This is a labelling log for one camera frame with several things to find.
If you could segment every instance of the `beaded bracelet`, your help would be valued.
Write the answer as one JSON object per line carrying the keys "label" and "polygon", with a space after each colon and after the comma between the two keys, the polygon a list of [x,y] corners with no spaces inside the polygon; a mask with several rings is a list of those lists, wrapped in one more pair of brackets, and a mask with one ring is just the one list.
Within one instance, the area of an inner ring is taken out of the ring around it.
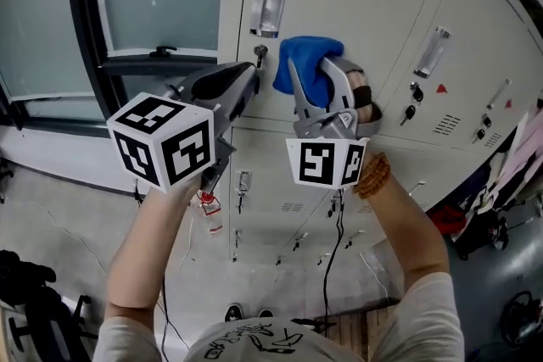
{"label": "beaded bracelet", "polygon": [[361,199],[373,196],[390,177],[390,164],[384,153],[376,155],[372,161],[364,168],[358,184],[353,187],[353,192],[357,193]]}

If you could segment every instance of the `window frame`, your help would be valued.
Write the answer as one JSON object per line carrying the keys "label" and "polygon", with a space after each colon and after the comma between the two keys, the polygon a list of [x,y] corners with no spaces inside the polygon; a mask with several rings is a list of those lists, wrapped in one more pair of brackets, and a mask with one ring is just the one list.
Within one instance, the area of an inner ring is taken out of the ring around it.
{"label": "window frame", "polygon": [[14,126],[17,130],[30,129],[76,136],[109,138],[109,131],[105,121],[30,116],[25,107],[27,101],[30,100],[10,102],[0,86],[0,106],[5,112],[5,114],[0,115],[0,125]]}
{"label": "window frame", "polygon": [[188,54],[150,57],[148,53],[134,53],[108,57],[98,0],[70,0],[70,7],[83,63],[105,119],[128,103],[122,80],[125,75],[183,77],[217,65],[217,57]]}

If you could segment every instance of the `shoe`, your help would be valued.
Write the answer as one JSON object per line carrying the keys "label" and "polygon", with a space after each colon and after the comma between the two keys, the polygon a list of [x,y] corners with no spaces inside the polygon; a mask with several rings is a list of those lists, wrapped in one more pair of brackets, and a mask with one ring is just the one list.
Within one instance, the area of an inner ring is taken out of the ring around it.
{"label": "shoe", "polygon": [[269,309],[263,309],[259,314],[258,318],[266,318],[266,317],[272,317],[273,313]]}
{"label": "shoe", "polygon": [[242,320],[243,318],[244,313],[241,310],[241,305],[232,304],[230,305],[230,308],[228,308],[227,314],[224,316],[224,321],[225,323],[228,323],[230,321]]}

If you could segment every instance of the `white cube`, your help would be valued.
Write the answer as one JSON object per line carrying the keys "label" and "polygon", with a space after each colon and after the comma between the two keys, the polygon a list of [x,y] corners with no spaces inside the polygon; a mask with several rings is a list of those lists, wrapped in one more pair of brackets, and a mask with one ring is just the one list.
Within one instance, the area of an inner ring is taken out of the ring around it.
{"label": "white cube", "polygon": [[107,124],[125,171],[162,192],[215,163],[211,110],[141,92]]}
{"label": "white cube", "polygon": [[294,182],[329,189],[354,186],[360,178],[368,141],[287,139]]}

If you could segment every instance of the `wooden pallet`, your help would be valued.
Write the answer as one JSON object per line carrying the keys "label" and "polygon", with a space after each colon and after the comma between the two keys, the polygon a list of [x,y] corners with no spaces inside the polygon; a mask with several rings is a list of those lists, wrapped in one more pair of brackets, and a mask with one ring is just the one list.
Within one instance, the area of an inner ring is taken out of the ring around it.
{"label": "wooden pallet", "polygon": [[341,347],[350,348],[354,354],[369,361],[377,347],[384,325],[396,306],[398,305],[367,312],[357,311],[329,316],[328,322],[336,323],[336,326],[328,329],[328,338]]}

